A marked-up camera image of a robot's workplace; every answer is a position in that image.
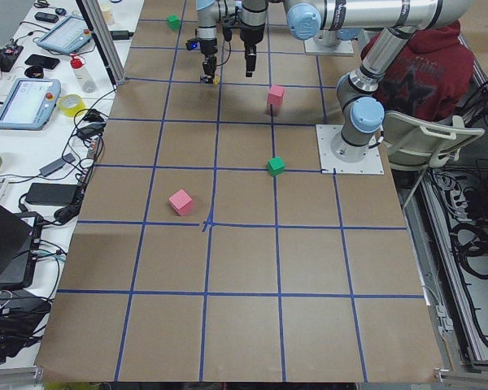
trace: chair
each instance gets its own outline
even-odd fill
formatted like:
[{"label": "chair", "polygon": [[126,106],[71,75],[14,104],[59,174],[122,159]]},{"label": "chair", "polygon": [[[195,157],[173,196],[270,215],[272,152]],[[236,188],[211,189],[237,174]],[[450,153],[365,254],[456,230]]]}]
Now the chair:
[{"label": "chair", "polygon": [[460,149],[485,133],[482,128],[465,128],[460,116],[454,116],[452,125],[447,126],[397,111],[386,112],[383,131],[390,167],[398,171],[420,172],[403,208],[428,168],[440,168],[449,161],[457,161]]}]

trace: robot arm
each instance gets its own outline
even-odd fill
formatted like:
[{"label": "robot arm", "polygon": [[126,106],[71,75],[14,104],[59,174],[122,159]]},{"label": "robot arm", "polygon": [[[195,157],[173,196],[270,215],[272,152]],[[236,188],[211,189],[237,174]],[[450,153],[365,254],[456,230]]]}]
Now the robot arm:
[{"label": "robot arm", "polygon": [[244,42],[246,77],[252,77],[256,65],[256,46],[264,39],[268,16],[268,0],[196,0],[198,29],[196,37],[188,40],[186,48],[201,46],[204,54],[201,81],[213,84],[217,67],[217,24],[223,25],[224,39],[231,40],[232,29],[240,29]]},{"label": "robot arm", "polygon": [[370,95],[417,30],[440,28],[458,20],[473,0],[285,0],[291,34],[314,37],[320,30],[384,28],[361,65],[338,82],[337,96],[345,124],[333,141],[334,154],[356,163],[384,119]]}]

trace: person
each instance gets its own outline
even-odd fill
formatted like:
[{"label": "person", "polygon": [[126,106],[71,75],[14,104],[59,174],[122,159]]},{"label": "person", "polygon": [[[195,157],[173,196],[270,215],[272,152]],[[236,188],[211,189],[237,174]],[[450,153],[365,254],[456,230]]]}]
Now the person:
[{"label": "person", "polygon": [[[473,53],[461,44],[460,22],[416,32],[373,96],[388,110],[438,122],[449,118],[468,92]],[[362,50],[363,59],[377,36]]]}]

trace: white bottle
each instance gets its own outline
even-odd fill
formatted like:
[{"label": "white bottle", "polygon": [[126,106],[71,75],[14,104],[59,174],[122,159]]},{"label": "white bottle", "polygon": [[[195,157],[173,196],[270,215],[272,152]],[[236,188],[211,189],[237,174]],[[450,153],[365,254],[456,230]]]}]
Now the white bottle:
[{"label": "white bottle", "polygon": [[71,67],[80,83],[81,89],[83,89],[83,92],[87,93],[94,92],[97,87],[94,80],[92,80],[89,71],[87,71],[83,62],[77,58],[75,54],[71,54],[71,57]]}]

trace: white desk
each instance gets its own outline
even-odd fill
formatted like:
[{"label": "white desk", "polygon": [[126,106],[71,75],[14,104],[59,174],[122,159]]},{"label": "white desk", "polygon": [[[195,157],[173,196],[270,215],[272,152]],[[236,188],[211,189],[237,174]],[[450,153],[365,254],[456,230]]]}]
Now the white desk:
[{"label": "white desk", "polygon": [[[65,0],[51,0],[50,4],[54,7],[64,7],[70,14],[72,11],[77,10],[77,6],[74,2],[69,5],[69,1]],[[143,0],[124,0],[120,3],[112,3],[112,12],[115,24],[109,26],[111,30],[124,30],[134,31],[137,25],[139,13],[141,12]],[[34,14],[39,11],[53,12],[51,9],[37,9],[32,8],[26,15],[24,20],[32,21],[40,25],[46,25],[51,27],[51,24],[38,22],[34,19]],[[28,32],[37,29],[30,24],[20,25],[15,37],[22,37]],[[34,37],[40,37],[41,32],[35,32],[31,37],[26,37],[19,40],[19,45],[24,47],[24,51],[19,56],[15,66],[11,72],[3,73],[0,80],[0,101],[3,101],[9,93],[11,86],[18,78],[24,77],[24,70],[27,68],[24,65],[25,59],[30,54],[43,54],[54,57],[54,55],[48,53],[46,50],[40,48],[33,42]],[[115,41],[115,47],[121,62],[124,63],[129,53],[131,41]],[[88,51],[92,49],[93,43],[89,43],[82,51]],[[86,66],[94,78],[98,89],[93,93],[84,93],[80,86],[76,82],[69,61],[70,57],[66,55],[58,56],[60,64],[53,71],[46,71],[46,78],[58,79],[62,85],[62,92],[60,96],[64,96],[70,93],[77,93],[84,98],[85,105],[91,107],[98,98],[102,95],[112,91],[112,85],[108,78],[107,72],[104,69],[102,60],[99,56],[98,50],[94,50],[91,53],[84,54],[83,57],[86,60]],[[103,100],[101,100],[95,108],[105,114],[109,114],[111,105],[114,100],[114,93],[111,93]],[[18,131],[18,130],[0,130],[0,155],[3,158],[3,165],[0,168],[0,175],[19,175],[19,176],[35,176],[39,173],[40,167],[51,163],[55,159],[59,158],[62,154],[63,147],[65,146],[68,137],[72,133],[74,125],[72,118],[68,118],[58,108],[54,109],[52,116],[46,126],[39,131]],[[73,139],[71,143],[74,150],[83,158],[86,156],[87,149],[82,145],[79,139]],[[62,170],[55,172],[51,179],[63,178],[72,169],[70,166],[65,166]],[[21,181],[22,179],[16,179],[10,177],[11,182]],[[35,179],[30,180],[22,184],[10,184],[7,188],[7,193],[2,199],[1,203],[11,212],[19,212],[18,199],[22,194],[28,191],[28,188],[32,182],[43,182],[44,180]],[[66,178],[58,180],[58,183],[75,184],[75,172],[72,172]],[[27,205],[29,210],[36,211],[48,220],[53,220],[53,213],[58,207],[53,206],[30,206]],[[65,224],[62,227],[44,227],[42,233],[42,239],[54,242],[67,250],[72,233],[76,226],[76,219]],[[44,249],[51,250],[51,247],[43,246]],[[63,269],[63,264],[60,263],[60,272]],[[27,288],[30,293],[39,297],[48,297],[53,290],[54,284],[57,282],[58,266],[54,259],[47,259],[40,261],[36,265],[34,279],[32,285]],[[46,323],[48,316],[44,318],[40,326]],[[37,352],[40,348],[40,344],[26,349],[22,349],[20,353],[14,358],[8,358],[7,361],[0,365],[0,369],[22,368],[33,366],[34,359],[37,356]]]}]

